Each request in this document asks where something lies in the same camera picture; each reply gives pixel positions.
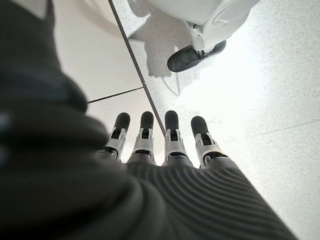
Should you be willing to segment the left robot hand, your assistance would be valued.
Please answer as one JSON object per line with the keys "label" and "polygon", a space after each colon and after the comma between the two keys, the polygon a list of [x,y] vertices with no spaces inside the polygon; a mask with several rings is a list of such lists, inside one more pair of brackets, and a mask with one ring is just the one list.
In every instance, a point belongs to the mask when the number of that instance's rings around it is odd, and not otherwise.
{"label": "left robot hand", "polygon": [[108,134],[63,73],[50,0],[0,3],[0,237],[3,240],[293,240],[295,235],[211,137],[191,120],[200,168],[174,111],[155,163],[153,115],[120,161],[130,116]]}

